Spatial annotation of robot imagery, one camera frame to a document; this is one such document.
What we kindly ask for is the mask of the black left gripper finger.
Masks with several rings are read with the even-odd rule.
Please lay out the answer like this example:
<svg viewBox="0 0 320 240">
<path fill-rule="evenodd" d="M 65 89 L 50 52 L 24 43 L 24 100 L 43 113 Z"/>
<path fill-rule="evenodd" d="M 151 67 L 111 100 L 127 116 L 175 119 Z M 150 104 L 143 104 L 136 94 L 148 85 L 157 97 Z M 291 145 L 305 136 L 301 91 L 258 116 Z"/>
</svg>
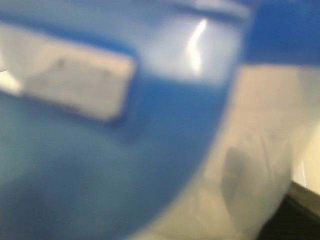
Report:
<svg viewBox="0 0 320 240">
<path fill-rule="evenodd" d="M 320 240 L 320 196 L 292 182 L 274 216 L 264 225 L 261 240 Z"/>
</svg>

